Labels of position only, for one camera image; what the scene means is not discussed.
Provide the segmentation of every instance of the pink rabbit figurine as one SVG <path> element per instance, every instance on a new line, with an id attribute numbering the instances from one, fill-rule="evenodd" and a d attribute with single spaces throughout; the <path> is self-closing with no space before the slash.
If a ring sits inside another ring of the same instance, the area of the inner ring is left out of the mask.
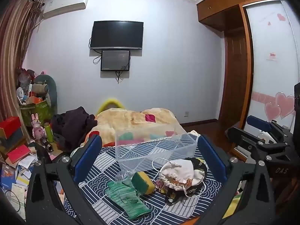
<path id="1" fill-rule="evenodd" d="M 31 125 L 33 127 L 33 129 L 32 129 L 32 136 L 36 140 L 40 140 L 42 137 L 46 137 L 45 130 L 41 126 L 41 123 L 40 123 L 40 121 L 38 119 L 38 114 L 36 113 L 35 116 L 33 114 L 31 114 L 31 117 L 32 117 Z"/>

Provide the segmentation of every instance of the air conditioner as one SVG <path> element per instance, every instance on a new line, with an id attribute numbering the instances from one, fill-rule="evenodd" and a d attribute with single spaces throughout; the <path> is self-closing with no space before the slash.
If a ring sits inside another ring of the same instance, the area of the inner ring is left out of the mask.
<path id="1" fill-rule="evenodd" d="M 47 19 L 63 13 L 82 10 L 86 8 L 87 3 L 88 0 L 50 0 L 45 5 L 43 17 Z"/>

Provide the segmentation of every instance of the dark clothing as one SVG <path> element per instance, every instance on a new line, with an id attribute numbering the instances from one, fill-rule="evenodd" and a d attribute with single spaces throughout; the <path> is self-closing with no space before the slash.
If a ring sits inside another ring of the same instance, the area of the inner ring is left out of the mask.
<path id="1" fill-rule="evenodd" d="M 54 115 L 51 119 L 53 133 L 65 138 L 59 143 L 65 151 L 73 151 L 84 142 L 86 135 L 93 127 L 97 126 L 94 115 L 89 115 L 83 107 Z"/>

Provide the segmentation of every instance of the sliding door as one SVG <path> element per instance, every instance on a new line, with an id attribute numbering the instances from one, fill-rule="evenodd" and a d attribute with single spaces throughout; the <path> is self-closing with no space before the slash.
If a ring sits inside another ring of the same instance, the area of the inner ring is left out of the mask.
<path id="1" fill-rule="evenodd" d="M 280 0 L 246 8 L 253 40 L 253 89 L 249 115 L 292 126 L 294 85 L 298 83 L 298 54 L 289 17 Z M 245 131 L 260 130 L 246 124 Z"/>

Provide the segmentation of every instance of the wall-mounted tv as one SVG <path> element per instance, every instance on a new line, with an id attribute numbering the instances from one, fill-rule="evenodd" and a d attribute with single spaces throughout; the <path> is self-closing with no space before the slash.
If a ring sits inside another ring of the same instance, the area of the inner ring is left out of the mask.
<path id="1" fill-rule="evenodd" d="M 95 21 L 91 49 L 142 49 L 143 22 Z"/>

